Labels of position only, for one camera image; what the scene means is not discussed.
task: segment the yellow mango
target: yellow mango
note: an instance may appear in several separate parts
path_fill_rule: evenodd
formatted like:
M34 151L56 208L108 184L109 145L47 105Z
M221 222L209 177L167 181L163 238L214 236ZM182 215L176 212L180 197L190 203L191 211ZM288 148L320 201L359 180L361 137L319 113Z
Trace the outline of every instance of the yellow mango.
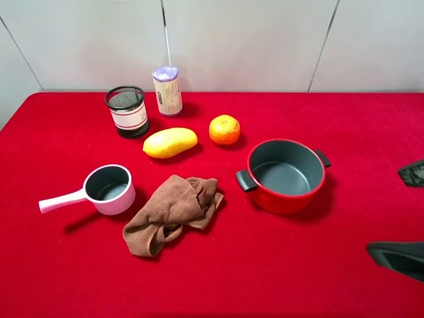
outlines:
M143 151L153 158L170 158L193 148L197 144L194 131L187 128L170 128L148 137Z

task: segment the orange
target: orange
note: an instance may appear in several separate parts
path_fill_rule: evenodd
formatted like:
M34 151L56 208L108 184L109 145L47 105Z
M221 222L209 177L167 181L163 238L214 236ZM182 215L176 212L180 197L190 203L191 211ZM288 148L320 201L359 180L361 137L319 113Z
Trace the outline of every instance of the orange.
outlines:
M239 136L240 124L229 115L218 116L209 125L209 137L217 144L234 144Z

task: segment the cloth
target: cloth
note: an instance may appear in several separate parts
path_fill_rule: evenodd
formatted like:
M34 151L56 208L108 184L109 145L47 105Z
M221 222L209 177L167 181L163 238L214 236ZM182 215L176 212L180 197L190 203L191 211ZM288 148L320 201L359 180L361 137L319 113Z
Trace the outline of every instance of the cloth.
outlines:
M166 242L181 234L183 224L204 229L224 198L216 179L171 176L125 225L123 236L131 253L156 256Z
M423 189L397 170L424 159L422 93L182 93L123 139L105 92L38 93L0 131L0 317L422 318L424 285L375 264L366 245L424 239ZM209 138L228 114L242 134ZM156 131L185 127L199 144L173 158L142 152ZM333 163L299 215L263 211L237 184L260 142L288 138ZM132 175L136 201L106 216L90 202L42 215L38 201L80 189L104 164ZM171 175L217 178L225 195L203 231L152 258L134 257L123 227Z

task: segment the label on cup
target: label on cup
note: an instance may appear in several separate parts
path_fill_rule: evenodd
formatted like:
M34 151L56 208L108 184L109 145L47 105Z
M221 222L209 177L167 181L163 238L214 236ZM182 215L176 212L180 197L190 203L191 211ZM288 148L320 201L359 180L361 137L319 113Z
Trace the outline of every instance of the label on cup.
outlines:
M159 112L167 116L177 115L183 108L178 78L165 82L153 79L153 83Z
M147 122L144 102L136 109L131 109L130 111L124 109L122 111L116 111L111 109L111 114L116 127L126 131L140 128Z

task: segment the black mesh cup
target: black mesh cup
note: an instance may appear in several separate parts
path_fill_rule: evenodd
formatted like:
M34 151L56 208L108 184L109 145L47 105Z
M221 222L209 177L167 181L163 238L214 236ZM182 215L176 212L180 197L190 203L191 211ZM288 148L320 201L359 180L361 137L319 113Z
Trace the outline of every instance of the black mesh cup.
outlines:
M118 133L125 138L142 136L148 130L144 92L137 86L119 86L107 92L109 107Z

